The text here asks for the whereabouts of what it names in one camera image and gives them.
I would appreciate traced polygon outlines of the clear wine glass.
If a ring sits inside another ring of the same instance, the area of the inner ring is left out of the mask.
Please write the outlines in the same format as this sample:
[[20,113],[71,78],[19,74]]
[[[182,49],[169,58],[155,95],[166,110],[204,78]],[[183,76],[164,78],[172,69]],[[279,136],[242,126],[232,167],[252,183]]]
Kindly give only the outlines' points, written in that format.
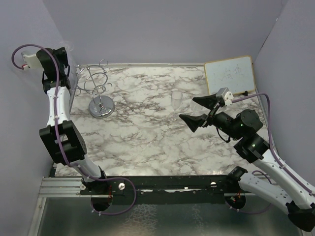
[[170,120],[176,119],[176,110],[180,107],[183,99],[183,94],[180,91],[173,91],[171,94],[171,107],[173,108],[173,113]]
[[194,101],[190,102],[190,109],[192,111],[192,115],[194,116],[203,114],[203,107]]
[[76,73],[77,64],[76,64],[74,57],[72,55],[73,50],[74,50],[74,45],[73,45],[73,43],[71,43],[69,41],[65,41],[64,47],[65,47],[66,52],[67,52],[68,63],[69,63],[69,67],[70,67],[69,78],[71,81],[75,81],[76,75],[77,75],[77,73]]

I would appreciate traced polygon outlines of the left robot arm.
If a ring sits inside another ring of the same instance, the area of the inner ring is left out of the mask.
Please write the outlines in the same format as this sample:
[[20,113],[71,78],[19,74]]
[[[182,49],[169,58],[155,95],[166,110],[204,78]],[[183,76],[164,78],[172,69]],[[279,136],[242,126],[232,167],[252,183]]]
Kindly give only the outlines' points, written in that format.
[[82,135],[70,119],[69,64],[65,48],[41,49],[36,53],[43,67],[42,84],[49,98],[49,119],[39,135],[56,164],[75,169],[82,176],[82,184],[91,194],[103,195],[109,182],[100,166],[87,157]]

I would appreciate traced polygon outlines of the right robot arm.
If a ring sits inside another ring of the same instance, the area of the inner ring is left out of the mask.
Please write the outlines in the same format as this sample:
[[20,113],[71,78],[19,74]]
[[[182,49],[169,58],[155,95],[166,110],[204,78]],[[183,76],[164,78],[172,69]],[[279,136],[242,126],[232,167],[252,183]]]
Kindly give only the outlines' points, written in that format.
[[315,227],[315,187],[292,170],[274,151],[271,143],[258,135],[263,127],[259,115],[254,110],[245,109],[235,118],[218,113],[220,107],[236,103],[233,94],[223,90],[204,97],[195,97],[193,101],[209,109],[209,114],[194,117],[180,114],[192,132],[200,127],[214,126],[230,140],[237,154],[264,171],[276,182],[276,185],[259,180],[247,170],[236,167],[226,180],[226,187],[231,192],[240,189],[254,193],[282,210],[289,220],[299,229],[311,232]]

